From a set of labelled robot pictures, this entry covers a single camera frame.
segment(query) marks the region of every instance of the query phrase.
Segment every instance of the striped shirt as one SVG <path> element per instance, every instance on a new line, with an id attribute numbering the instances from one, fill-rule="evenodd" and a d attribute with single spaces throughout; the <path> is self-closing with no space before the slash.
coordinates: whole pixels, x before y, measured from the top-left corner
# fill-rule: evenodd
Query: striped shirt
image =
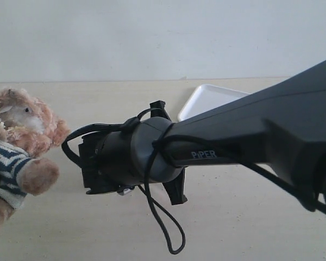
<path id="1" fill-rule="evenodd" d="M 18 186 L 17 177 L 31 160 L 23 149 L 0 140 L 0 198 L 14 209 L 22 207 L 27 195 Z"/>

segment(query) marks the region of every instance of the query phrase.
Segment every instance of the table surface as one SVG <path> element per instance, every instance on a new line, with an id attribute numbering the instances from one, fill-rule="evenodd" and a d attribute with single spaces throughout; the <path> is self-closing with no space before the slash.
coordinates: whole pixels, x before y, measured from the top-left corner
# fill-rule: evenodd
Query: table surface
<path id="1" fill-rule="evenodd" d="M 173 121 L 200 84 L 255 92 L 283 78 L 167 82 L 14 83 L 47 101 L 72 129 L 122 123 L 163 100 Z M 77 149 L 72 142 L 72 149 Z M 86 195 L 80 170 L 57 148 L 46 155 L 61 176 L 47 193 L 26 198 L 0 231 L 0 261 L 38 260 L 326 260 L 326 216 L 306 211 L 280 188 L 241 166 L 186 170 L 182 206 L 170 206 L 160 184 L 152 194 L 180 222 L 186 247 L 167 250 L 163 233 L 139 189 L 126 197 Z M 180 235 L 162 216 L 173 247 Z"/>

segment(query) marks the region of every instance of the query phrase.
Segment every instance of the white wall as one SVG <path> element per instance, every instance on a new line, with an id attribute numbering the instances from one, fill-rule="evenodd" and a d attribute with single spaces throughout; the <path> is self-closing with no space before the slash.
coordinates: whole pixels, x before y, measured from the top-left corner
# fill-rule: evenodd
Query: white wall
<path id="1" fill-rule="evenodd" d="M 0 82 L 290 76 L 326 0 L 0 0 Z"/>

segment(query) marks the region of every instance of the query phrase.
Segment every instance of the teddy bear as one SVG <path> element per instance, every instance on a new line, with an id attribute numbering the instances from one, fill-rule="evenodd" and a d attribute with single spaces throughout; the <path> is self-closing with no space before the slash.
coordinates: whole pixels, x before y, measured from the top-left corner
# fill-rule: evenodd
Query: teddy bear
<path id="1" fill-rule="evenodd" d="M 66 121 L 40 98 L 25 89 L 0 90 L 0 228 L 28 194 L 56 183 L 57 164 L 42 156 L 69 134 Z"/>

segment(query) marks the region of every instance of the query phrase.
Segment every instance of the white plastic tray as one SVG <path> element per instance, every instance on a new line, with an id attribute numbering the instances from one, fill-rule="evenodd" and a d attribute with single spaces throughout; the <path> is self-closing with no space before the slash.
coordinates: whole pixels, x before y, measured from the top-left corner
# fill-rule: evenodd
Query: white plastic tray
<path id="1" fill-rule="evenodd" d="M 195 89 L 178 115 L 179 121 L 187 120 L 208 110 L 249 95 L 246 92 L 203 84 Z"/>

